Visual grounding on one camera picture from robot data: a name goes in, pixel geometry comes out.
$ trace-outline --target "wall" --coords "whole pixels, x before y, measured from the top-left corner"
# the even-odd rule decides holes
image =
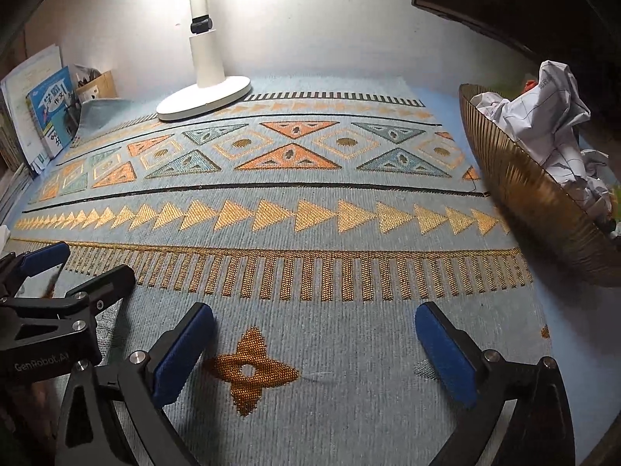
[[[404,76],[456,92],[461,82],[520,82],[517,52],[411,0],[210,0],[225,69]],[[28,53],[51,43],[66,63],[113,69],[120,96],[146,99],[193,83],[188,0],[45,0],[26,26]]]

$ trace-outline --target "cardboard box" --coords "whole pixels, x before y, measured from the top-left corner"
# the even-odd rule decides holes
[[[101,74],[92,82],[76,89],[76,94],[80,103],[97,98],[118,98],[112,72],[108,71]]]

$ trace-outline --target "brown translucent bowl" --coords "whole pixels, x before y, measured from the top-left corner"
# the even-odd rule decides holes
[[[488,92],[460,86],[461,119],[489,192],[586,282],[621,286],[621,252],[564,189],[470,100]]]

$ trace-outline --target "round white base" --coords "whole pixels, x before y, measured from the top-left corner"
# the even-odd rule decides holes
[[[196,84],[170,95],[157,106],[162,121],[194,117],[223,107],[250,91],[248,77],[226,77],[224,82],[199,88]]]

